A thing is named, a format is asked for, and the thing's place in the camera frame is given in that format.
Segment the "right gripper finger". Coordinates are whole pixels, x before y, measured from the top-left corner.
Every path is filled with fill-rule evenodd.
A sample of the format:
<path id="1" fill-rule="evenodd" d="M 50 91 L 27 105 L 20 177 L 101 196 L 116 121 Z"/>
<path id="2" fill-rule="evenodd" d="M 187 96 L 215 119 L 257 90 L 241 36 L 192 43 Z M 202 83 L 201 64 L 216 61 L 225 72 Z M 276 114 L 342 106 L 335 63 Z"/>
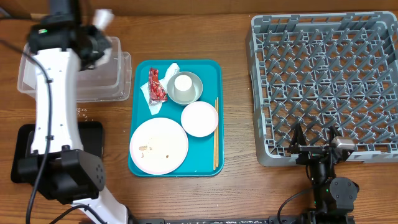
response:
<path id="1" fill-rule="evenodd" d="M 302 127 L 300 123 L 297 123 L 294 128 L 294 135 L 290 142 L 290 148 L 299 148 L 300 146 L 307 146 L 305 135 L 302 131 Z"/>
<path id="2" fill-rule="evenodd" d="M 338 131 L 338 129 L 335 126 L 330 126 L 328 129 L 329 129 L 329 145 L 337 146 L 338 140 L 341 137 L 341 133 Z"/>

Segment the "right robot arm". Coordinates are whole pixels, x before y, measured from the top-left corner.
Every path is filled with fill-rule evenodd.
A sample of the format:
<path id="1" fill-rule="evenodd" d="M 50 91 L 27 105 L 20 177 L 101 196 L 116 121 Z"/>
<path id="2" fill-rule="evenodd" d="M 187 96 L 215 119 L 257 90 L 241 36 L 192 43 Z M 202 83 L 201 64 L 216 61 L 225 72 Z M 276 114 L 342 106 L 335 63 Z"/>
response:
<path id="1" fill-rule="evenodd" d="M 299 124 L 294 126 L 293 140 L 288 152 L 298 155 L 296 164 L 304 165 L 312 186 L 289 197 L 279 207 L 277 221 L 283 223 L 354 223 L 348 214 L 354 210 L 359 185 L 346 177 L 338 177 L 334 166 L 346 161 L 354 152 L 355 144 L 341 135 L 336 127 L 329 127 L 329 143 L 309 146 Z M 298 196 L 313 192 L 314 208 L 308 208 L 297 217 L 281 217 L 284 206 Z"/>

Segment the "white napkin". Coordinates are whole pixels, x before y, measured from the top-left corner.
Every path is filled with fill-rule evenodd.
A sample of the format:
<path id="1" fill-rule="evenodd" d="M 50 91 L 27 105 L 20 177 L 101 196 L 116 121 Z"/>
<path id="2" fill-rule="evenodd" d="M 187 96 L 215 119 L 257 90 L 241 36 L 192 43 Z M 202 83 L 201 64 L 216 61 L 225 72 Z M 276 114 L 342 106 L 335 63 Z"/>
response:
<path id="1" fill-rule="evenodd" d="M 105 30 L 114 19 L 111 9 L 96 9 L 93 16 L 93 25 L 99 30 Z"/>
<path id="2" fill-rule="evenodd" d="M 171 66 L 167 69 L 165 73 L 165 77 L 160 80 L 160 84 L 166 88 L 169 80 L 178 72 L 180 71 L 180 67 L 178 66 L 177 63 L 171 64 Z M 146 103 L 149 107 L 151 115 L 155 115 L 159 113 L 161 107 L 162 107 L 162 102 L 159 103 L 150 103 L 150 96 L 149 96 L 149 83 L 146 82 L 141 86 L 141 91 L 144 95 L 144 98 L 146 100 Z"/>

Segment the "red snack wrapper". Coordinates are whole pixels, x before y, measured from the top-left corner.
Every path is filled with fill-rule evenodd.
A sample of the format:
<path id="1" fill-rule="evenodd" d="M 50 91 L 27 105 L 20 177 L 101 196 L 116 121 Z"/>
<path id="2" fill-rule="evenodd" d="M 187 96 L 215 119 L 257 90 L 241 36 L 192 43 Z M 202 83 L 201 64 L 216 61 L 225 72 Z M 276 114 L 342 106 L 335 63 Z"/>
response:
<path id="1" fill-rule="evenodd" d="M 149 103 L 163 103 L 167 101 L 167 92 L 159 81 L 159 71 L 155 68 L 149 70 Z"/>

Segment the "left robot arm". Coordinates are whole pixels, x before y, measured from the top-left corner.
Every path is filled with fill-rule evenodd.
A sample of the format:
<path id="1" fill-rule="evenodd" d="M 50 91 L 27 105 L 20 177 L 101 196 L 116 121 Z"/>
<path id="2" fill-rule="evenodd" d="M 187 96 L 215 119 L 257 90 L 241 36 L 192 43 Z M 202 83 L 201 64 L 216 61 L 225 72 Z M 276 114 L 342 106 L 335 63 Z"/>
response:
<path id="1" fill-rule="evenodd" d="M 85 151 L 76 117 L 76 77 L 109 59 L 104 30 L 113 17 L 98 9 L 93 23 L 83 25 L 78 1 L 51 1 L 49 15 L 31 27 L 26 57 L 36 66 L 35 131 L 17 172 L 33 194 L 79 209 L 95 223 L 133 223 L 106 188 L 103 161 Z"/>

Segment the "large white dinner plate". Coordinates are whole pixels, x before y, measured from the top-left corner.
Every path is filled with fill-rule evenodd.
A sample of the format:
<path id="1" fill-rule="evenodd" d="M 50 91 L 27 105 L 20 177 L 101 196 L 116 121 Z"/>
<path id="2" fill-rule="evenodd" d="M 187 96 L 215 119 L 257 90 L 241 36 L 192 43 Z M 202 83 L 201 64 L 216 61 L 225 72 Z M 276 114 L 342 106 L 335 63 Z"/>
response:
<path id="1" fill-rule="evenodd" d="M 188 137 L 181 125 L 168 118 L 152 118 L 133 132 L 129 152 L 141 171 L 164 175 L 182 165 L 188 148 Z"/>

